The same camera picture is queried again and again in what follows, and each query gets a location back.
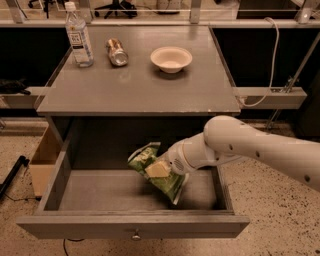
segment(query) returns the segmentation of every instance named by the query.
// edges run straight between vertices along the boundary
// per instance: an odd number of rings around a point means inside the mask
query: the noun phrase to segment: plastic bottle
[[[76,14],[74,2],[66,2],[65,7],[68,12],[66,30],[74,58],[79,67],[89,67],[93,64],[93,54],[86,22]]]

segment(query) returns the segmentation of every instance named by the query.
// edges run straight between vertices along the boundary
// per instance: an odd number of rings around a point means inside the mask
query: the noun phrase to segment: metal can
[[[115,66],[124,66],[128,63],[128,54],[123,50],[119,39],[111,38],[107,41],[107,50],[111,63]]]

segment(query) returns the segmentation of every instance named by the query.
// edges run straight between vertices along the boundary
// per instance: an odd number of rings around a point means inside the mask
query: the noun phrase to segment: speckled floor
[[[257,128],[263,124],[254,123]],[[7,122],[0,132],[2,175],[19,155],[31,157],[46,127],[43,122]],[[287,124],[274,133],[292,136]],[[254,160],[222,167],[235,213],[251,223],[236,239],[66,241],[69,255],[320,255],[320,195]],[[21,168],[7,194],[34,197],[28,170]],[[38,201],[0,200],[0,255],[66,255],[62,240],[38,240],[15,224],[32,215]]]

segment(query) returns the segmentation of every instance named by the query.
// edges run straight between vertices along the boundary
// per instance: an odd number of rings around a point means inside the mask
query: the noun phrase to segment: drawer knob
[[[140,241],[141,240],[141,237],[139,235],[139,230],[138,229],[136,229],[136,231],[134,232],[134,235],[131,237],[131,239],[133,241]]]

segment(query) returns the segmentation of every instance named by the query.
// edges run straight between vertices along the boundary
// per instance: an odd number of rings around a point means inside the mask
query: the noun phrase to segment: bowl
[[[192,61],[192,55],[180,47],[161,47],[151,53],[151,61],[163,72],[177,73]]]

